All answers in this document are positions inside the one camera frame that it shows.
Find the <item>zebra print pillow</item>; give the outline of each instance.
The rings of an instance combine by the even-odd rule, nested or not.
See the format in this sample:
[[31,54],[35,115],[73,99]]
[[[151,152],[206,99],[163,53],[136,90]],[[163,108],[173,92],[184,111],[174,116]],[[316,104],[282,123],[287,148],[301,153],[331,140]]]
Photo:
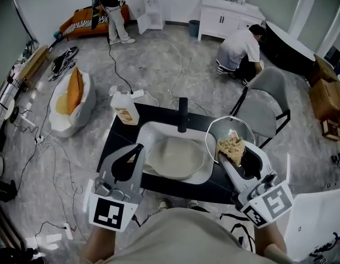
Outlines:
[[[99,17],[99,24],[106,24],[108,22],[108,16],[104,15]],[[63,33],[63,35],[67,35],[71,32],[73,32],[75,29],[79,28],[90,28],[92,26],[91,20],[83,20],[79,21],[78,23],[71,24]]]

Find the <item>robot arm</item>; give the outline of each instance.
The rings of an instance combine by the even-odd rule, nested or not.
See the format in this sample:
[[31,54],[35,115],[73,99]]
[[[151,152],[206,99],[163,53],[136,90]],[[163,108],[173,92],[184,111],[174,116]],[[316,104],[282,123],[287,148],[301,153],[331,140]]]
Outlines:
[[[267,155],[246,141],[245,148],[247,155],[253,156],[248,162],[242,160],[240,167],[222,154],[218,155],[218,162],[237,192],[233,197],[236,208],[257,228],[262,228],[288,212],[293,198],[287,182],[280,181],[272,170]],[[104,159],[100,176],[95,180],[95,193],[90,194],[91,224],[119,232],[126,229],[142,202],[139,189],[144,160],[142,144],[120,148]]]
[[145,149],[142,144],[120,148],[107,156],[90,194],[89,223],[123,232],[142,202],[139,193]]
[[267,155],[247,141],[245,149],[256,157],[256,164],[242,161],[236,167],[220,153],[218,162],[237,192],[233,197],[237,210],[245,213],[255,227],[262,228],[287,213],[292,208],[293,197],[287,182],[281,181],[272,170]]

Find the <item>white plastic bottle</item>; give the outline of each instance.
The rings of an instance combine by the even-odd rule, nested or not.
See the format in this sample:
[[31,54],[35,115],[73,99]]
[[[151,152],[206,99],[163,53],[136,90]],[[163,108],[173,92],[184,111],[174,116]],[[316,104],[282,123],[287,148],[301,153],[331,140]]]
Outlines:
[[110,106],[116,112],[119,119],[124,124],[137,125],[139,113],[129,94],[116,92],[111,100]]

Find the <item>bottle label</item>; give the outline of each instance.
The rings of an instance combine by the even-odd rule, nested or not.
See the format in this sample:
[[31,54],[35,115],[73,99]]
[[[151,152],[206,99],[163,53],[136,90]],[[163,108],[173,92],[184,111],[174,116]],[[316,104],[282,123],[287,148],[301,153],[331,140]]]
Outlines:
[[129,123],[130,121],[133,120],[132,116],[130,115],[130,113],[128,112],[127,109],[125,109],[125,108],[115,108],[115,111],[119,115],[119,118],[121,119],[121,121]]

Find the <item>power strip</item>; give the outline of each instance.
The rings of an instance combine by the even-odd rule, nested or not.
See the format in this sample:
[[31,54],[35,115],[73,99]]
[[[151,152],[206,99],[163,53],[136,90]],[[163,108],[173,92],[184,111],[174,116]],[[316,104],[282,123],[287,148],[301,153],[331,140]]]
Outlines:
[[133,94],[130,94],[130,96],[131,96],[132,99],[143,97],[144,91],[143,91],[143,89],[137,90],[137,91],[133,92]]

